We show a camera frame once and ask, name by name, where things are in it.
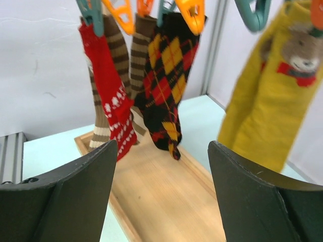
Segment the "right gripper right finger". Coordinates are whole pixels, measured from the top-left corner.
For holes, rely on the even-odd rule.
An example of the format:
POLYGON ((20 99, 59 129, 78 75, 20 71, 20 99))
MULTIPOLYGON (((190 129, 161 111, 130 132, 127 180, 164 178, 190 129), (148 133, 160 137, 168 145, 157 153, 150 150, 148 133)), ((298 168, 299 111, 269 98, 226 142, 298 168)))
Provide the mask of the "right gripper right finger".
POLYGON ((322 186, 296 180, 208 145, 227 241, 322 241, 322 186))

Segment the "teal clothes peg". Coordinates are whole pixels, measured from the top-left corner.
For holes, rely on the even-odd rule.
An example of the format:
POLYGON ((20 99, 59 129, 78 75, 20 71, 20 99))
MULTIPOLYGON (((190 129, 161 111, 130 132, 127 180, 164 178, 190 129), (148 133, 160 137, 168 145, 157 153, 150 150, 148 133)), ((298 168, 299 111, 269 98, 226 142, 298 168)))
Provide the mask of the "teal clothes peg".
POLYGON ((92 25, 96 36, 104 35, 101 0, 76 0, 78 8, 87 26, 92 25))

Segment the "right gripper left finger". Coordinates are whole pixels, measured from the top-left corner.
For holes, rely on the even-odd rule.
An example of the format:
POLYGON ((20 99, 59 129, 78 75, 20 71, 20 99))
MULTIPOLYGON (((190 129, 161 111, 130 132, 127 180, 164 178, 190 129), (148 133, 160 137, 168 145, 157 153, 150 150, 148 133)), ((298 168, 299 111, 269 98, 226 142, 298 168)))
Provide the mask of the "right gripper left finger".
POLYGON ((1 184, 1 241, 99 241, 117 143, 18 184, 1 184))

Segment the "red patterned sock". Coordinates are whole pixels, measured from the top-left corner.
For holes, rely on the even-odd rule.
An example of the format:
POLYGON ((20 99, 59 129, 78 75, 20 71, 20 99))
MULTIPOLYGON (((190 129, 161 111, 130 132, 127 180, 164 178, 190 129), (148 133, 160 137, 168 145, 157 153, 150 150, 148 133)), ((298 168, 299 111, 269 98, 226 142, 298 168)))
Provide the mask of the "red patterned sock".
POLYGON ((95 84, 109 122, 111 139, 117 142, 117 160, 120 160, 137 141, 130 110, 133 101, 126 94, 105 37, 96 36, 92 25, 87 26, 83 21, 79 32, 85 54, 92 64, 95 84))

